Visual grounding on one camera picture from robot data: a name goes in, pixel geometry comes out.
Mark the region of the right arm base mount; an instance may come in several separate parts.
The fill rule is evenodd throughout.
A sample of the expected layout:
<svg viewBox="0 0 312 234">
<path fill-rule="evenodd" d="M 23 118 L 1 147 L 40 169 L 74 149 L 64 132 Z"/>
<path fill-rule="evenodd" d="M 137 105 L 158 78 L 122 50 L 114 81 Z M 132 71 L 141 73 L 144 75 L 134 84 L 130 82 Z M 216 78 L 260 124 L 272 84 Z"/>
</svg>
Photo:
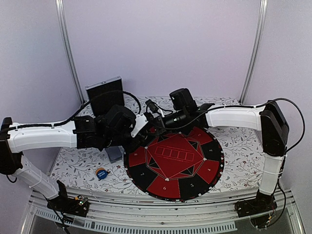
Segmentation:
<svg viewBox="0 0 312 234">
<path fill-rule="evenodd" d="M 241 199 L 234 205 L 238 217 L 246 217 L 258 215 L 266 212 L 266 214 L 250 219 L 251 224 L 257 229 L 266 228 L 275 214 L 277 204 L 274 195 L 265 195 L 259 191 L 253 199 Z"/>
</svg>

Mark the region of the blue small blind button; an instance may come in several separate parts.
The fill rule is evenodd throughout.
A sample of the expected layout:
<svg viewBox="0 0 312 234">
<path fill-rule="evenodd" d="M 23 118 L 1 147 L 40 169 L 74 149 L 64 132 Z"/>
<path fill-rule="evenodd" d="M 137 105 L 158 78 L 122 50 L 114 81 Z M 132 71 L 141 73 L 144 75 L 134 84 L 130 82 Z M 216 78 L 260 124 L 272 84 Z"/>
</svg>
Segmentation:
<svg viewBox="0 0 312 234">
<path fill-rule="evenodd" d="M 104 168 L 99 168 L 96 170 L 96 176 L 99 180 L 105 179 L 110 172 L 105 170 Z"/>
</svg>

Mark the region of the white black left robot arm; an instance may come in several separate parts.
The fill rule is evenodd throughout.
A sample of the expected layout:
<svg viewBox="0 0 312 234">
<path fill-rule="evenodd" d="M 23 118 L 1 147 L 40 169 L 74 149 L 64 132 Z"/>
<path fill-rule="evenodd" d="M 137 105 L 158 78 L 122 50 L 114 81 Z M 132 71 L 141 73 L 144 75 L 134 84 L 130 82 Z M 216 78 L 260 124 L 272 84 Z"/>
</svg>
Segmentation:
<svg viewBox="0 0 312 234">
<path fill-rule="evenodd" d="M 140 117 L 120 105 L 96 118 L 74 115 L 63 122 L 19 124 L 6 117 L 0 129 L 0 173 L 22 180 L 67 212 L 73 204 L 65 185 L 49 178 L 23 152 L 55 147 L 102 151 L 110 146 L 125 146 L 141 130 Z"/>
</svg>

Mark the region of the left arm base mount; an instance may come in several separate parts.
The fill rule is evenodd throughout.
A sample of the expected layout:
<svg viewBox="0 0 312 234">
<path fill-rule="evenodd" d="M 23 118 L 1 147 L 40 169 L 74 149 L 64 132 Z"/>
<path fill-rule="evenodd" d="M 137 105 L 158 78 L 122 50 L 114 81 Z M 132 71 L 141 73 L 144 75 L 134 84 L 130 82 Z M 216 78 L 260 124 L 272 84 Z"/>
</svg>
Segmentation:
<svg viewBox="0 0 312 234">
<path fill-rule="evenodd" d="M 59 187 L 58 196 L 47 201 L 47 208 L 62 214 L 86 217 L 90 206 L 88 197 L 77 195 L 75 198 L 70 198 L 65 185 L 59 180 L 57 180 L 57 184 Z"/>
</svg>

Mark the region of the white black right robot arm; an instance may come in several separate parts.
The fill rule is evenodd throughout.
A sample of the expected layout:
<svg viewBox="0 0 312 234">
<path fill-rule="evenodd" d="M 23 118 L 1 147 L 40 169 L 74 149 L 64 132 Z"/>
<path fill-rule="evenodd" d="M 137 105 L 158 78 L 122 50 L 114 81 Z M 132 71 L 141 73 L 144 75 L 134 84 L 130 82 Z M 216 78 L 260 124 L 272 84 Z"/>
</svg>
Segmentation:
<svg viewBox="0 0 312 234">
<path fill-rule="evenodd" d="M 215 105 L 204 103 L 197 106 L 187 88 L 170 93 L 174 110 L 160 117 L 157 127 L 174 131 L 188 126 L 240 127 L 260 131 L 265 155 L 264 170 L 258 192 L 252 202 L 255 212 L 261 213 L 271 204 L 271 198 L 282 174 L 287 154 L 289 125 L 276 100 L 254 106 Z"/>
</svg>

